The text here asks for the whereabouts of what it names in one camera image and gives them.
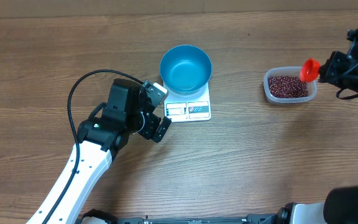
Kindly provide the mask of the orange plastic measuring scoop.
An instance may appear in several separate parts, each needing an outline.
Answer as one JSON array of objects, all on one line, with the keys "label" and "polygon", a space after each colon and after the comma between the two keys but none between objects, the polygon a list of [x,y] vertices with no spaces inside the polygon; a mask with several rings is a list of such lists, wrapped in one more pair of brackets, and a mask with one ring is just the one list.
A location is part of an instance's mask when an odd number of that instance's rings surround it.
[{"label": "orange plastic measuring scoop", "polygon": [[317,60],[309,58],[300,70],[300,80],[306,83],[315,81],[319,76],[320,67],[321,65]]}]

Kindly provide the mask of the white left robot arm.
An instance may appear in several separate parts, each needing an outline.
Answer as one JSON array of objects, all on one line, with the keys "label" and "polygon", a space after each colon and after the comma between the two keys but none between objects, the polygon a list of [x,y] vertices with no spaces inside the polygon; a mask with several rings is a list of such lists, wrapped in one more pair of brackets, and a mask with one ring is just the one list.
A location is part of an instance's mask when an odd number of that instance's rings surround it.
[{"label": "white left robot arm", "polygon": [[115,79],[100,103],[75,130],[69,160],[29,223],[74,223],[93,187],[131,134],[160,142],[171,123],[154,110],[168,91],[158,83]]}]

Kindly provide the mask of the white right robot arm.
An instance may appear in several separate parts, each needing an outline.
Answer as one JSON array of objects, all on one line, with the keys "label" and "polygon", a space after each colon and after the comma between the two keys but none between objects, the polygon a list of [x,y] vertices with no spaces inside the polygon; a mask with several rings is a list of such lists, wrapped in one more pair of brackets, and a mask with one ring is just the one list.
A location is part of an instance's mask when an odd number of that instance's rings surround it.
[{"label": "white right robot arm", "polygon": [[[358,50],[348,54],[334,51],[314,73],[320,75],[322,83],[358,92]],[[358,223],[358,186],[333,189],[320,203],[288,203],[263,218],[255,223]]]}]

